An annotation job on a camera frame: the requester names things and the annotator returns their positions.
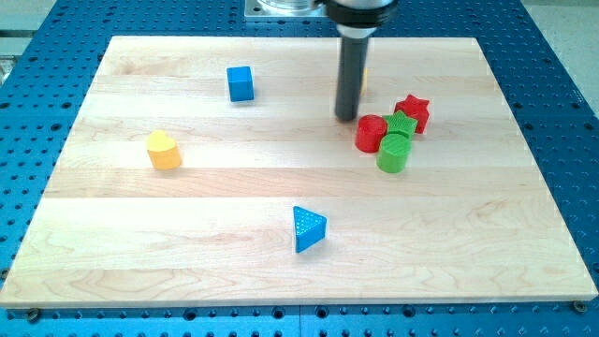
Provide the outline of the black robot arm end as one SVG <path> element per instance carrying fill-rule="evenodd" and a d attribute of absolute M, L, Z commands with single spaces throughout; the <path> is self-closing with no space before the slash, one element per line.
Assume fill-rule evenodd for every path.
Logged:
<path fill-rule="evenodd" d="M 369 37 L 398 13 L 398 0 L 323 0 L 325 14 L 336 23 L 342 37 Z"/>

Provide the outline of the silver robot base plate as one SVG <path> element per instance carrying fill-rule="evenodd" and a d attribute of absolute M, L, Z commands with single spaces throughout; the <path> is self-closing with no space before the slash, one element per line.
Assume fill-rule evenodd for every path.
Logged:
<path fill-rule="evenodd" d="M 315 0 L 245 0 L 244 16 L 255 20 L 324 17 L 325 6 Z"/>

